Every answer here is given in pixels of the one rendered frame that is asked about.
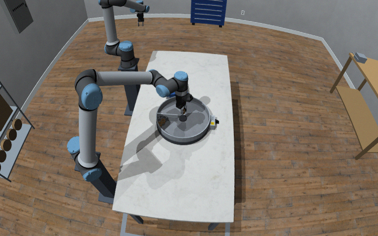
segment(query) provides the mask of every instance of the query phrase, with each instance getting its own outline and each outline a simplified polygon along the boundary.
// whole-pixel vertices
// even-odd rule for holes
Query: blue tool cabinet
[[[227,0],[192,0],[190,9],[190,22],[218,25],[222,27],[225,22]]]

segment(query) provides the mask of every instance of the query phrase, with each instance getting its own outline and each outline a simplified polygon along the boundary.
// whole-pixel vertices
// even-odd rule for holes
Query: round gray tray
[[[157,130],[167,141],[189,145],[201,140],[209,130],[211,113],[208,107],[196,98],[187,102],[186,121],[180,121],[180,109],[176,108],[176,97],[163,102],[157,110]]]

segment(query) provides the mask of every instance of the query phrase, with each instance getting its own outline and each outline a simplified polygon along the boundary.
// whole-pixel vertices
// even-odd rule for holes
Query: gray wall
[[[19,106],[87,19],[83,0],[26,2],[34,22],[20,34],[0,4],[0,80]]]
[[[102,17],[97,0],[84,1],[89,18]],[[190,14],[190,0],[146,0],[144,3],[150,6],[150,13],[146,14]],[[131,14],[124,7],[115,7],[114,11],[115,15]],[[228,0],[226,17],[322,37],[343,66],[350,52],[378,60],[378,1]],[[354,63],[347,74],[355,87],[363,80]],[[368,84],[362,94],[378,123],[378,100]]]

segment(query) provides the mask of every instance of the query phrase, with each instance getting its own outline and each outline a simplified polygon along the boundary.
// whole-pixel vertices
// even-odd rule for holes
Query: wooden floor
[[[232,236],[378,236],[378,154],[361,150],[344,106],[329,90],[339,69],[317,40],[189,19],[116,20],[134,43],[139,70],[152,51],[228,55],[234,111],[235,206]],[[88,23],[47,76],[26,110],[35,130],[10,176],[0,178],[0,236],[120,235],[122,214],[98,202],[97,190],[73,170],[66,145],[78,135],[76,76],[115,71],[103,22]],[[345,80],[340,86],[347,87]],[[119,172],[130,117],[123,87],[102,87],[96,150]],[[223,236],[224,224],[130,217],[126,231],[146,236]]]

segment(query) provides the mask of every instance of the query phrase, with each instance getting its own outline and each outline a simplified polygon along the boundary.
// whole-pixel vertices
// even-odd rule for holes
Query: white table
[[[229,223],[234,221],[234,129],[227,56],[154,51],[149,69],[166,79],[177,71],[186,72],[190,93],[220,123],[197,143],[172,144],[158,133],[155,123],[165,98],[152,85],[141,85],[112,209],[124,213],[123,223],[126,214],[227,223],[229,235]]]

